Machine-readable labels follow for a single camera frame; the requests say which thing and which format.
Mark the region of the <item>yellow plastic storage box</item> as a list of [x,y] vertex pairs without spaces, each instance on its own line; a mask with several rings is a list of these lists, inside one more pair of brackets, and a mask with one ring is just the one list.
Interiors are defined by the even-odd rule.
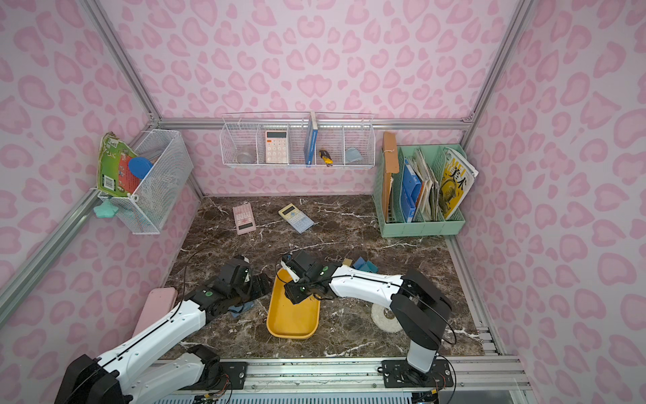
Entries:
[[284,269],[277,274],[267,315],[267,329],[276,338],[307,339],[319,326],[321,303],[314,297],[294,305],[285,294],[285,281],[291,276]]

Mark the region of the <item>blue binder clip top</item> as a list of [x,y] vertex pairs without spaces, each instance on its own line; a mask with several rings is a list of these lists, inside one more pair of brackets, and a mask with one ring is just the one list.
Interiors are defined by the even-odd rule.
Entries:
[[365,260],[364,260],[363,258],[359,257],[359,258],[354,262],[353,267],[354,267],[355,269],[360,269],[361,267],[363,267],[363,265],[364,265],[364,264],[365,264]]

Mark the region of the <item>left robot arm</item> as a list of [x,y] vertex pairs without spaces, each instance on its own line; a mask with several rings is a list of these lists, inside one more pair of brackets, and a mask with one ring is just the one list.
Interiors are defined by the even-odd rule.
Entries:
[[153,403],[193,387],[211,390],[232,383],[211,348],[198,344],[173,362],[155,362],[186,337],[232,307],[244,306],[272,289],[267,274],[254,274],[248,259],[236,256],[219,274],[190,291],[171,311],[116,348],[96,358],[81,355],[67,366],[57,403]]

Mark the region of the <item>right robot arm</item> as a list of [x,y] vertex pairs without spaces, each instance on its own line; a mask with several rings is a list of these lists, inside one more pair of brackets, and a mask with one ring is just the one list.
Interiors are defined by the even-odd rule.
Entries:
[[453,304],[424,274],[415,269],[404,275],[373,274],[319,262],[304,250],[284,254],[280,265],[292,278],[284,294],[295,305],[310,297],[351,298],[390,309],[410,338],[408,365],[422,374],[432,370]]

